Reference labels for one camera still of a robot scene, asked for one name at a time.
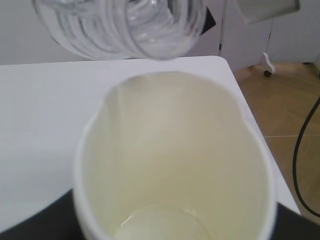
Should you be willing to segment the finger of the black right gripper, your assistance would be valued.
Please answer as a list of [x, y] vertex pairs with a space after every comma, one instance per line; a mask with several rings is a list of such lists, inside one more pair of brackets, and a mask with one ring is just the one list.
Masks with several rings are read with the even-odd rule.
[[205, 16], [205, 22], [201, 31], [201, 36], [203, 34], [205, 34], [206, 32], [208, 32], [210, 29], [212, 29], [214, 26], [216, 25], [216, 21], [211, 13], [211, 11], [209, 10], [209, 8], [206, 8], [206, 16]]

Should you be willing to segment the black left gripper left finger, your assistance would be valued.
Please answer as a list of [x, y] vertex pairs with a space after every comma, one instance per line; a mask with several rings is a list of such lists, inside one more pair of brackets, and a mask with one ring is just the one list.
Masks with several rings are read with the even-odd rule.
[[81, 240], [73, 191], [69, 190], [48, 207], [0, 233], [2, 240]]

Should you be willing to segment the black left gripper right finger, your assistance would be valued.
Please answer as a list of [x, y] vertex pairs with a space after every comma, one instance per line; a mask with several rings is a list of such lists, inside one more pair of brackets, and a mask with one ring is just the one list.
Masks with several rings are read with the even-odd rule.
[[320, 226], [278, 203], [271, 239], [320, 240]]

